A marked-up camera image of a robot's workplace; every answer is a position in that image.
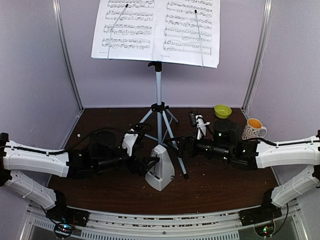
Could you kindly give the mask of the white metronome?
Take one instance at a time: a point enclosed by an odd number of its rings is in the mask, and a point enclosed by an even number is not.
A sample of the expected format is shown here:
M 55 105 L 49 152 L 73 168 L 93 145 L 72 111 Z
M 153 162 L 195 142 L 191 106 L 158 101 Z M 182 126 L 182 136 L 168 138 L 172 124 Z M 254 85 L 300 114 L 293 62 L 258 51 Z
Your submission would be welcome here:
M 150 156 L 159 158 L 159 161 L 146 173 L 145 180 L 161 192 L 175 178 L 175 168 L 167 149 L 160 144 L 152 149 Z

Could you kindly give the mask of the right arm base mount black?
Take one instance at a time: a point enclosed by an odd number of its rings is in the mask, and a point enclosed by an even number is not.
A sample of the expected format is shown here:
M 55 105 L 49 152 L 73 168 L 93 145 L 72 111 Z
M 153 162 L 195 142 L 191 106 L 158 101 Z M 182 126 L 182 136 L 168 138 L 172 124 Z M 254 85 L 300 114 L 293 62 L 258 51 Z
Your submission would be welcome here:
M 272 208 L 259 206 L 241 210 L 238 214 L 242 226 L 249 226 L 279 218 L 282 216 L 282 211 L 278 207 Z

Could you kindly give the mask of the sheet music page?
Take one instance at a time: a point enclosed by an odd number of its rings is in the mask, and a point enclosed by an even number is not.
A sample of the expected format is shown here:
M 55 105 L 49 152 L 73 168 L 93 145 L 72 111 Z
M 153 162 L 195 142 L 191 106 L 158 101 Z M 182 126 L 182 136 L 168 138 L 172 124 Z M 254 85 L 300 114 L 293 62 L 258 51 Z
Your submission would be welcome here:
M 207 68 L 220 63 L 219 0 L 157 0 L 154 60 Z
M 153 58 L 157 0 L 101 0 L 91 57 L 149 61 Z

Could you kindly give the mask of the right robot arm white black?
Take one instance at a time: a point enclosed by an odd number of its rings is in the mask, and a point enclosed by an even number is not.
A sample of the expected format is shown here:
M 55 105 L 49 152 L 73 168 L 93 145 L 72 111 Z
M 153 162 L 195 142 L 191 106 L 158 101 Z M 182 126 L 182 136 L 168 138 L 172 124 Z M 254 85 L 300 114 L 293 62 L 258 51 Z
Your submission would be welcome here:
M 320 186 L 320 136 L 271 142 L 263 137 L 242 140 L 239 127 L 228 119 L 213 123 L 212 138 L 192 133 L 166 139 L 165 143 L 182 158 L 204 156 L 219 159 L 232 167 L 253 171 L 273 166 L 306 165 L 306 168 L 286 183 L 264 193 L 261 206 L 256 210 L 259 220 L 268 220 L 276 209 L 282 208 L 312 188 Z

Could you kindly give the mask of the light blue music stand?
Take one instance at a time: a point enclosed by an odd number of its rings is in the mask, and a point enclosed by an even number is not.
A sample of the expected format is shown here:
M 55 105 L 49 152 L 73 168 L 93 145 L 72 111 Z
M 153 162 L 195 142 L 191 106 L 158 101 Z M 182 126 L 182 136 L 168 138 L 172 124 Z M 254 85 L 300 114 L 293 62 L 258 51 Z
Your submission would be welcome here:
M 156 77 L 156 103 L 151 107 L 151 112 L 157 113 L 157 137 L 155 140 L 162 143 L 166 135 L 172 135 L 171 122 L 175 121 L 175 116 L 165 107 L 162 101 L 162 64 L 164 62 L 156 61 L 152 56 L 151 60 L 147 61 L 149 66 L 154 67 Z M 166 126 L 166 133 L 162 131 L 162 127 Z

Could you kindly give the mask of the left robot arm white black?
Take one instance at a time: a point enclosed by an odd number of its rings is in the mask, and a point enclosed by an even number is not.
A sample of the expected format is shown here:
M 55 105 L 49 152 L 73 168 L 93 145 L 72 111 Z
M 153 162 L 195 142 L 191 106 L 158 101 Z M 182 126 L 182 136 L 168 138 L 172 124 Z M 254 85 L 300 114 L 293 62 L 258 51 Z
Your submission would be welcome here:
M 116 146 L 116 130 L 124 134 L 119 146 Z M 47 173 L 67 179 L 86 179 L 110 169 L 127 167 L 131 173 L 145 176 L 161 160 L 159 156 L 140 160 L 134 155 L 142 138 L 150 130 L 151 126 L 145 123 L 138 123 L 129 130 L 102 127 L 91 131 L 79 141 L 81 144 L 88 140 L 82 149 L 77 149 L 76 143 L 67 149 L 58 150 L 22 145 L 10 140 L 8 133 L 2 132 L 0 185 L 13 188 L 23 198 L 52 212 L 61 222 L 67 222 L 72 218 L 72 211 L 67 207 L 65 195 L 39 184 L 22 171 Z

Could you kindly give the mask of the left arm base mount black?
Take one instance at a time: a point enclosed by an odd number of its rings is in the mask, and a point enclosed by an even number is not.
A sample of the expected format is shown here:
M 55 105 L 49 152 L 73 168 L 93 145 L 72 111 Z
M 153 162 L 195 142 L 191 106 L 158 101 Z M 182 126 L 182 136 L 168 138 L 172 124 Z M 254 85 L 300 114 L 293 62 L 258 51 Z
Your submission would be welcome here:
M 86 227 L 90 213 L 85 210 L 67 207 L 64 209 L 49 209 L 46 211 L 46 215 L 49 219 L 52 219 L 55 222 Z

